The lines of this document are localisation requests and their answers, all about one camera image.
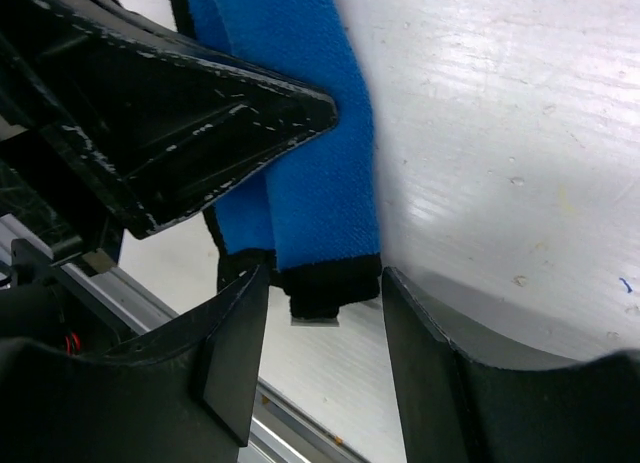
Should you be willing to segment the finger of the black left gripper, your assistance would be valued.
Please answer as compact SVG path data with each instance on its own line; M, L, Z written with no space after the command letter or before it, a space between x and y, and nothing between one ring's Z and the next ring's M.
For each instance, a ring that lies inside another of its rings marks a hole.
M1 0L1 210L42 238L190 218L338 120L324 91L117 0Z

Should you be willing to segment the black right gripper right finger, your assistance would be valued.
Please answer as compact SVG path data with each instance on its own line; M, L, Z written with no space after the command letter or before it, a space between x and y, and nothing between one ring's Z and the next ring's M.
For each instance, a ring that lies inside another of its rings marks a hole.
M516 342L382 274L384 325L410 462L635 462L639 353L587 362Z

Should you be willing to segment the blue microfiber towel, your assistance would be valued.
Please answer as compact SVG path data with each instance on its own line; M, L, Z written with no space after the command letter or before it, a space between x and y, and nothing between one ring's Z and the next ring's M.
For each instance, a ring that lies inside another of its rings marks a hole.
M278 159L204 212L218 283L265 263L291 316L335 319L379 295L369 93L334 0L170 0L178 31L325 89L338 125Z

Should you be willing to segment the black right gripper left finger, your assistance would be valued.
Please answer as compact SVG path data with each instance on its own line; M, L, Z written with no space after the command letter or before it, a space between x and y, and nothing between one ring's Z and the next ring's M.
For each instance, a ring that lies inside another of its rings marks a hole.
M98 356L1 344L5 462L234 462L248 443L269 274Z

